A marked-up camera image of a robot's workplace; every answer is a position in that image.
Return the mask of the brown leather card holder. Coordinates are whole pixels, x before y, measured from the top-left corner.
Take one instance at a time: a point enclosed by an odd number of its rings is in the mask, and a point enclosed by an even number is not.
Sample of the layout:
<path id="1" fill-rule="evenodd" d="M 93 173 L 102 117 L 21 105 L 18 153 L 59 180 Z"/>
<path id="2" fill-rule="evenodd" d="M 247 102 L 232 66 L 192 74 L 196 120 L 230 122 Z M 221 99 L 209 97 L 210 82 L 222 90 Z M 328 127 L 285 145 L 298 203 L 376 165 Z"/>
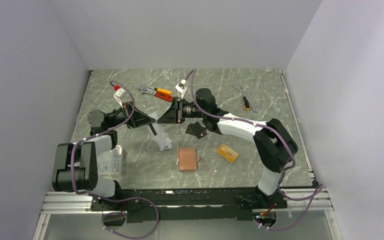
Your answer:
<path id="1" fill-rule="evenodd" d="M 180 172 L 194 172 L 198 169 L 200 157 L 197 156 L 195 148 L 179 148 L 177 165 Z"/>

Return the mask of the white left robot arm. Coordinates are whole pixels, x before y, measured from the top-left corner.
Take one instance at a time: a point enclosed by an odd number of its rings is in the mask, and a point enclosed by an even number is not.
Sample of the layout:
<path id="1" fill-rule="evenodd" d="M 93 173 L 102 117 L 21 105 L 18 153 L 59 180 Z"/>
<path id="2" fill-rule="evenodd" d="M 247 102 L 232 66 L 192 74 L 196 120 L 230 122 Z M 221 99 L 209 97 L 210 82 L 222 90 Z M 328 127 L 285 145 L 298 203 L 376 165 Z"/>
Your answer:
<path id="1" fill-rule="evenodd" d="M 135 129 L 154 124 L 156 120 L 138 110 L 132 101 L 109 113 L 92 110 L 87 120 L 90 124 L 89 137 L 57 146 L 52 187 L 56 192 L 90 194 L 104 199 L 109 209 L 117 210 L 124 203 L 121 186 L 117 181 L 99 175 L 97 158 L 116 149 L 116 128 L 126 125 Z"/>

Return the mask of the silver magnetic stripe card stack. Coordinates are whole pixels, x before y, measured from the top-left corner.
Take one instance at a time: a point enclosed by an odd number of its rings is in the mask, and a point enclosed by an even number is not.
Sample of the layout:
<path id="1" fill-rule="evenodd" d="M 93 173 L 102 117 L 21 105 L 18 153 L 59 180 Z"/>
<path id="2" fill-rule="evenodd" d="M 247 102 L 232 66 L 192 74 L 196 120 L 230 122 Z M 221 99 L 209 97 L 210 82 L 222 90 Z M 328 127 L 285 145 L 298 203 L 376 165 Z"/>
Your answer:
<path id="1" fill-rule="evenodd" d="M 171 150 L 173 148 L 172 140 L 166 132 L 161 132 L 156 135 L 157 144 L 161 152 Z"/>

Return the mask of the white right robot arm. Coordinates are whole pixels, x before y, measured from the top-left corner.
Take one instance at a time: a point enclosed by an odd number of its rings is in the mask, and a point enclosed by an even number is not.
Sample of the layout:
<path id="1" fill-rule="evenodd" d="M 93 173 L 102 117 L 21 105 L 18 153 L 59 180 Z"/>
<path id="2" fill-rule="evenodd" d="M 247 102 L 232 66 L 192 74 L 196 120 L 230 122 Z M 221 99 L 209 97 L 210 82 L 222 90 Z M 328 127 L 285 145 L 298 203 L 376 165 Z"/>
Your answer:
<path id="1" fill-rule="evenodd" d="M 208 88 L 198 89 L 192 102 L 176 97 L 157 123 L 182 124 L 185 119 L 198 118 L 210 132 L 235 136 L 255 145 L 263 164 L 255 200 L 260 207 L 269 207 L 275 201 L 286 165 L 299 150 L 284 125 L 276 118 L 263 122 L 236 117 L 217 106 Z"/>

